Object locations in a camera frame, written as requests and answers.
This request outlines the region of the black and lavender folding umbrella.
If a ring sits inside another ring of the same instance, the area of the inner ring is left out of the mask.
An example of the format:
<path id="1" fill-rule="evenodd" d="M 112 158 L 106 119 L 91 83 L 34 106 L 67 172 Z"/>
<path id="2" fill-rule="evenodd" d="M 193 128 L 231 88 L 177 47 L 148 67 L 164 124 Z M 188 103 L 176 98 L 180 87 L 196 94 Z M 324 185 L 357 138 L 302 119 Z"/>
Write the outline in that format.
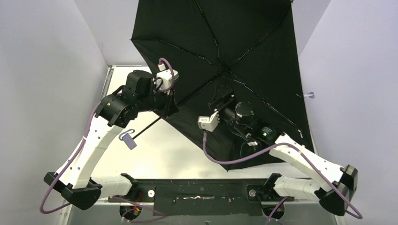
<path id="1" fill-rule="evenodd" d="M 204 136 L 199 116 L 217 85 L 255 115 L 314 151 L 302 90 L 292 0 L 140 0 L 131 42 L 152 73 L 160 58 L 179 72 L 179 112 L 166 121 L 219 161 L 252 150 L 221 123 Z"/>

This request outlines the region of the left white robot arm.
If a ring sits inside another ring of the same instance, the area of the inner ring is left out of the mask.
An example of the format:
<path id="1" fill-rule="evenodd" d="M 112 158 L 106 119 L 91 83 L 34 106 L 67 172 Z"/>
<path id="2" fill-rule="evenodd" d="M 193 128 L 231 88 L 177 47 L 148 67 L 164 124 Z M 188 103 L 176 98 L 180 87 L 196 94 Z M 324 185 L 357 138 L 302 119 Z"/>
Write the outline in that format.
<path id="1" fill-rule="evenodd" d="M 102 98 L 77 148 L 62 167 L 45 175 L 44 182 L 81 210 L 90 208 L 100 198 L 136 195 L 138 182 L 130 175 L 93 176 L 92 172 L 115 138 L 130 149 L 135 147 L 124 129 L 140 112 L 168 117 L 178 111 L 172 89 L 178 77 L 174 69 L 156 75 L 144 70 L 129 73 L 124 85 Z"/>

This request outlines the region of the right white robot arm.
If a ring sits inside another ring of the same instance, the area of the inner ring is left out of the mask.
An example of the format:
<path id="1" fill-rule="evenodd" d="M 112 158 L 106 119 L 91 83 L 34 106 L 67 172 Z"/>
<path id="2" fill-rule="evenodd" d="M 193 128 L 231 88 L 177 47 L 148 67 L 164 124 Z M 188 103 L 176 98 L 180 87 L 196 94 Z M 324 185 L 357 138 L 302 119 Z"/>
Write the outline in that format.
<path id="1" fill-rule="evenodd" d="M 213 114 L 198 119 L 204 136 L 224 123 L 232 134 L 242 138 L 252 148 L 238 159 L 224 161 L 224 165 L 242 163 L 263 154 L 279 158 L 304 173 L 306 178 L 290 178 L 274 173 L 264 184 L 265 195 L 306 199 L 318 202 L 336 216 L 350 214 L 361 218 L 351 204 L 357 190 L 358 170 L 355 167 L 334 164 L 311 152 L 255 115 L 250 102 L 237 101 L 233 90 L 227 86 L 217 86 L 208 105 Z"/>

